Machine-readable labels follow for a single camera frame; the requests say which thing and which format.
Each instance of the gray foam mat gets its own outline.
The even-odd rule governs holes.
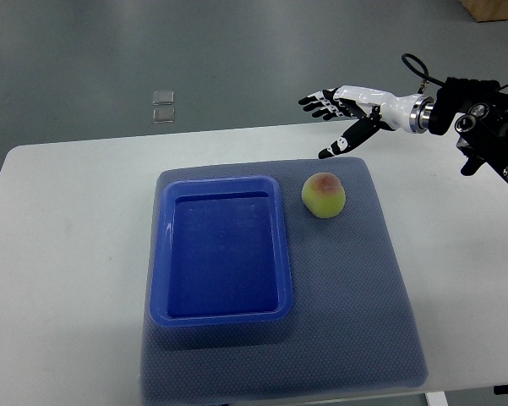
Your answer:
[[[337,175],[343,212],[318,219],[304,181]],[[182,179],[263,174],[280,187],[294,305],[281,321],[163,328],[148,312],[160,195]],[[383,213],[365,163],[352,157],[191,167],[157,181],[141,359],[146,405],[231,403],[418,387],[428,374]]]

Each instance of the robotic hand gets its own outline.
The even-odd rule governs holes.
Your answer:
[[[423,72],[416,70],[407,58],[417,62]],[[455,123],[460,135],[456,147],[467,157],[461,173],[471,176],[487,162],[508,183],[508,95],[500,92],[508,85],[500,87],[495,80],[456,78],[442,82],[430,77],[417,57],[404,54],[402,61],[423,78],[417,94],[396,97],[385,91],[342,86],[318,91],[299,101],[303,110],[314,111],[312,116],[316,118],[358,118],[338,140],[319,153],[319,158],[349,152],[380,129],[404,129],[409,133],[428,130],[443,135],[456,114],[463,113]],[[422,95],[429,81],[441,86],[436,101]]]

